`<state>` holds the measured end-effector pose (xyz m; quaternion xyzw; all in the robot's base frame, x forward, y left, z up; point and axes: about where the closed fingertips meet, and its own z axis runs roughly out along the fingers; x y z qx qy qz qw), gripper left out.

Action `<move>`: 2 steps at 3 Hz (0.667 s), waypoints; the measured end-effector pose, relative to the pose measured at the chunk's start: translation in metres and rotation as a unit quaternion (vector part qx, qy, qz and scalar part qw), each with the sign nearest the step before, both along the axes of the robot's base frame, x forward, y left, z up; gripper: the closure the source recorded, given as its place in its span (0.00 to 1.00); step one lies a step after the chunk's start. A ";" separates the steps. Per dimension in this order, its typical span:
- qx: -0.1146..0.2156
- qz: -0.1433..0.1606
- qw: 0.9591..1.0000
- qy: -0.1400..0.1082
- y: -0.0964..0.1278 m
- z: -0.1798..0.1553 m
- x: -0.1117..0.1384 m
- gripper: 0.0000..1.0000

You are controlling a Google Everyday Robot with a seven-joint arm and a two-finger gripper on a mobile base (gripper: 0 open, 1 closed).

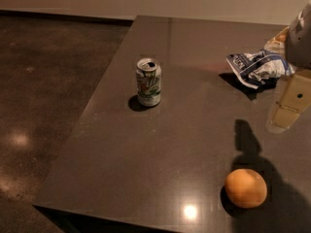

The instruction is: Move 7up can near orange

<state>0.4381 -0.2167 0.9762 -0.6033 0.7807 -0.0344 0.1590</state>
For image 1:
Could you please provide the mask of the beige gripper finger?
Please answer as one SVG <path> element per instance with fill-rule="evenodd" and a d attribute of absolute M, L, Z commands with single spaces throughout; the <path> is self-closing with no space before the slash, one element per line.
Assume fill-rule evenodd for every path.
<path fill-rule="evenodd" d="M 280 81 L 275 102 L 267 116 L 270 132 L 283 133 L 311 106 L 311 70 L 296 71 Z"/>
<path fill-rule="evenodd" d="M 287 26 L 266 42 L 264 49 L 284 56 L 286 53 L 286 40 L 290 27 Z"/>

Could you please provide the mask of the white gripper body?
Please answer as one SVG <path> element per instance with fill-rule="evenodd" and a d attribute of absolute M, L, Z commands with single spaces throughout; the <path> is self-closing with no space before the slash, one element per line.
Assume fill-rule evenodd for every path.
<path fill-rule="evenodd" d="M 311 1 L 291 23 L 285 43 L 286 59 L 299 68 L 311 69 Z"/>

